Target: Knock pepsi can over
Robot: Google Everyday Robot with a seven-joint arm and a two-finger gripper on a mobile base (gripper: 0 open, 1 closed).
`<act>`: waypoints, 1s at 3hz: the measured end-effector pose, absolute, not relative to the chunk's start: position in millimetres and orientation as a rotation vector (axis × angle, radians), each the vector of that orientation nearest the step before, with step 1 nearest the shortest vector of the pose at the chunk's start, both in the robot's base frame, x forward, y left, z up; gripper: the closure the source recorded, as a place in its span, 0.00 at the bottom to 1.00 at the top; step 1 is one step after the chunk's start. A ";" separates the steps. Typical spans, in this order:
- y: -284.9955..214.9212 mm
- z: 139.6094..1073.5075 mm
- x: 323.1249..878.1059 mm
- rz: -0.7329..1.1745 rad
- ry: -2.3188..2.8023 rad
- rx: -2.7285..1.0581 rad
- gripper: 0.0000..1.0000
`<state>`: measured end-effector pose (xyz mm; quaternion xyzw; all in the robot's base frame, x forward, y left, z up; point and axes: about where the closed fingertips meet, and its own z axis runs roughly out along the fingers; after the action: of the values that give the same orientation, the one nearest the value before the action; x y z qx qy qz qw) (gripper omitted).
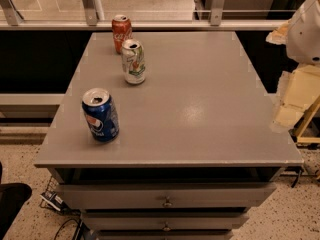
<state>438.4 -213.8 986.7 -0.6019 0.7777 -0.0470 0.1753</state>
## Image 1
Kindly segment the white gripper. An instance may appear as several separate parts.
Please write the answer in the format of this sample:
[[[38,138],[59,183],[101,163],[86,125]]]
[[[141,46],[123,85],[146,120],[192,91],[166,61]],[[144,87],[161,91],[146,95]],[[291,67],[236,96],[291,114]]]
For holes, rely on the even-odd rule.
[[[320,96],[320,67],[314,66],[320,64],[320,1],[305,0],[290,21],[270,32],[266,41],[286,44],[288,57],[303,63],[291,73],[283,71],[277,86],[272,124],[292,129]]]

